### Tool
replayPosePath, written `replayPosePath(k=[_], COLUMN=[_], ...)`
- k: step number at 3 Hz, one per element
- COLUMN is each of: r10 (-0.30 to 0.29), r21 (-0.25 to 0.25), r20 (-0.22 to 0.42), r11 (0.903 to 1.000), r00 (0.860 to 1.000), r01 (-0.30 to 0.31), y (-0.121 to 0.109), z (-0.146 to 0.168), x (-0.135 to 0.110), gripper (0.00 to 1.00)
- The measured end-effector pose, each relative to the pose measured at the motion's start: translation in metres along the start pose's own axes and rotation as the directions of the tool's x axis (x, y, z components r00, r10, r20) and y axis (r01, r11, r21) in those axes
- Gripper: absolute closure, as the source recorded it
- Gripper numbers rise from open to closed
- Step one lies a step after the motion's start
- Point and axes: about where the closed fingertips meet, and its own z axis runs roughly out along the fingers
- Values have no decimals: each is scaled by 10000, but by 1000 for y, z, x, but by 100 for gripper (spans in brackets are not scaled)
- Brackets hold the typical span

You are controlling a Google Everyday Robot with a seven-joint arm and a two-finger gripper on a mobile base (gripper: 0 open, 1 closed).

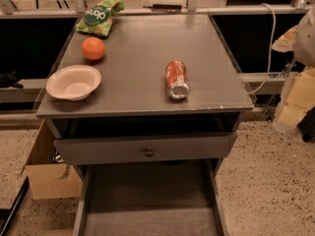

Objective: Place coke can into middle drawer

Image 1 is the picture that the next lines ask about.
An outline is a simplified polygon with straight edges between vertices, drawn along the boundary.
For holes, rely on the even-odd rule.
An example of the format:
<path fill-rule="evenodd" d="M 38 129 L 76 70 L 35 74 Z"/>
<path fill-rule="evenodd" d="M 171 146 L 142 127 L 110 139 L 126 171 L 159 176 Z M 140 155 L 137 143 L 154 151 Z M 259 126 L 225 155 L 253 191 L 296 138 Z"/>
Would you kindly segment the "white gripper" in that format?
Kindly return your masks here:
<path fill-rule="evenodd" d="M 315 66 L 315 7 L 312 6 L 298 26 L 287 30 L 272 45 L 281 53 L 293 50 L 294 59 L 305 65 Z M 306 67 L 294 77 L 288 77 L 283 85 L 281 101 L 273 120 L 279 132 L 289 132 L 315 107 L 315 68 Z"/>

